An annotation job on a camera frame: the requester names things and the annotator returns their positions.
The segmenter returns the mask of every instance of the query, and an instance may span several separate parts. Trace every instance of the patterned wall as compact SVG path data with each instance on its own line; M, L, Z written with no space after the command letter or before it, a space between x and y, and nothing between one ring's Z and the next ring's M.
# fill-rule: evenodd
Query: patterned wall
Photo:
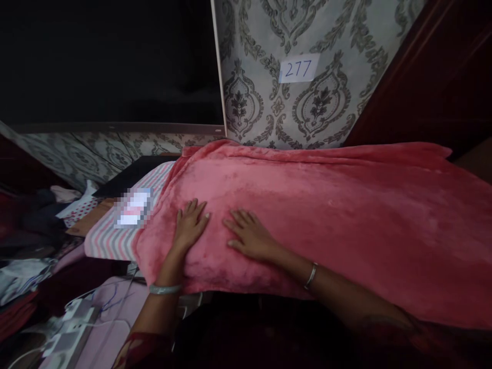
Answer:
M340 146L423 0L216 0L230 138ZM321 53L312 82L279 84L286 56Z
M425 0L215 0L228 136L277 149L340 146ZM320 53L312 82L279 84L286 56ZM76 188L106 182L141 155L212 136L52 133L14 141Z

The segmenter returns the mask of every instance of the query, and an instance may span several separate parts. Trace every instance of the pink blanket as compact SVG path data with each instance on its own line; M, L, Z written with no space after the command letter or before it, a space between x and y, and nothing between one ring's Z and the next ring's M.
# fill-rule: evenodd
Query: pink blanket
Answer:
M419 319L492 328L492 187L414 142L278 151L221 140L185 148L133 242L152 283L176 212L197 197L211 219L190 250L186 293L220 290L309 298L275 267L227 247L229 209L253 210L286 247Z

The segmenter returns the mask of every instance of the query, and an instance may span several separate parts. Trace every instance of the folded clothing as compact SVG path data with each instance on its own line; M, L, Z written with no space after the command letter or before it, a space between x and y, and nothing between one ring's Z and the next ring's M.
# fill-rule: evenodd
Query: folded clothing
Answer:
M230 209L254 211L285 247L418 319L492 328L492 187L414 142L278 151L221 140L185 148L133 250L148 284L172 245L177 210L208 201L187 255L185 293L309 298L275 267L227 247Z
M0 269L0 306L23 295L51 276L55 259L12 260Z
M60 186L51 186L50 191L53 192L58 203L70 203L82 196L77 190L68 190Z
M95 182L88 179L83 196L56 215L58 218L63 219L67 228L73 227L75 223L97 206L97 198L92 195L98 188L99 186Z

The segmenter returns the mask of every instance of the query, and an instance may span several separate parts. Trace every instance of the wrist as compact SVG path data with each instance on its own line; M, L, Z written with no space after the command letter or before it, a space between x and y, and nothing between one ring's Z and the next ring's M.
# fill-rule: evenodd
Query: wrist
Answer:
M172 246L166 256L166 259L164 260L163 265L166 264L166 262L184 262L187 253L188 248Z
M191 247L182 243L173 243L173 246L169 250L169 253L173 255L185 257Z
M266 248L264 259L272 264L276 264L285 248L279 243L272 243Z

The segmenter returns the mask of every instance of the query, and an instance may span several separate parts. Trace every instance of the bracelet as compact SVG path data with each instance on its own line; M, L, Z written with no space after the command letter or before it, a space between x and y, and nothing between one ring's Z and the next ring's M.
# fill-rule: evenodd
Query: bracelet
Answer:
M173 293L179 292L183 287L182 284L172 286L172 287L157 287L154 284L151 284L149 287L149 291L154 295L171 295Z
M304 289L306 291L309 291L309 285L311 284L311 282L314 279L314 275L316 274L316 266L317 265L318 265L318 263L313 263L313 270L311 270L311 276L309 277L309 279L307 280L306 284L304 285Z

